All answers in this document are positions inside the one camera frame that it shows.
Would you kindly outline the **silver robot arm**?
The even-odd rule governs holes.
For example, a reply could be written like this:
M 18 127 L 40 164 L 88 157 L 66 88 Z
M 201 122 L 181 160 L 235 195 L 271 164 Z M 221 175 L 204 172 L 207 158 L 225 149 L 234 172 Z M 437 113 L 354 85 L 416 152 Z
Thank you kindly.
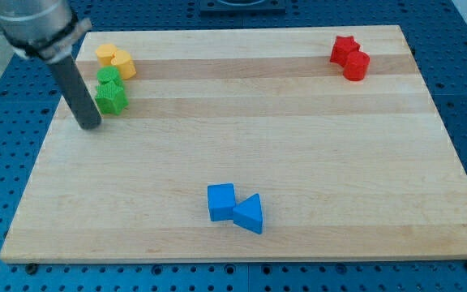
M 67 0 L 0 0 L 0 25 L 21 58 L 48 64 L 70 57 L 73 45 L 92 28 Z

